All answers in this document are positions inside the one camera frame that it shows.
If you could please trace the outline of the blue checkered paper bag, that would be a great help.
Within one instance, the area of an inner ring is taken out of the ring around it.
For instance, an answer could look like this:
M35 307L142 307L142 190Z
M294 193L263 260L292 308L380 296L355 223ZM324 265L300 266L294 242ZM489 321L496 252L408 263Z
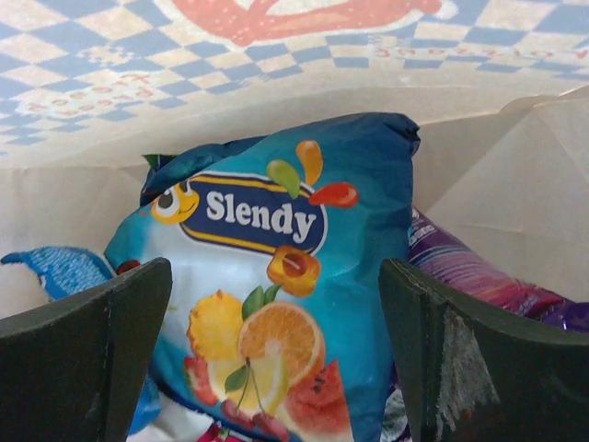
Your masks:
M584 1L5 1L1 250L102 250L147 154L359 111L420 125L437 224L588 298Z

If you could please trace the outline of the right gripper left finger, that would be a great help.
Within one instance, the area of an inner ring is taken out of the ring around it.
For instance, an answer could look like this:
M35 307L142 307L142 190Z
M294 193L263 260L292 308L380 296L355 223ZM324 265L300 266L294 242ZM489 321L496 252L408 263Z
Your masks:
M2 440L125 440L171 287L157 258L3 319Z

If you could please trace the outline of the blue Slendy candy bag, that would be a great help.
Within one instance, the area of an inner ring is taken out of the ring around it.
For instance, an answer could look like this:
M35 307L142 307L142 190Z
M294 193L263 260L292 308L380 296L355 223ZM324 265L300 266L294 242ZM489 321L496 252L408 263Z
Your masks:
M409 252L418 131L358 113L172 160L105 250L118 272L170 262L150 370L171 398L270 441L379 439L378 273Z

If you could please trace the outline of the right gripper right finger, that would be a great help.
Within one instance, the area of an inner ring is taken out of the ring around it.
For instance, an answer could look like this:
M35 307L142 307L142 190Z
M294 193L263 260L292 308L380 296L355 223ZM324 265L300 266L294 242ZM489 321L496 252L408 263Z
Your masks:
M588 337L522 318L397 260L378 277L416 441L584 441Z

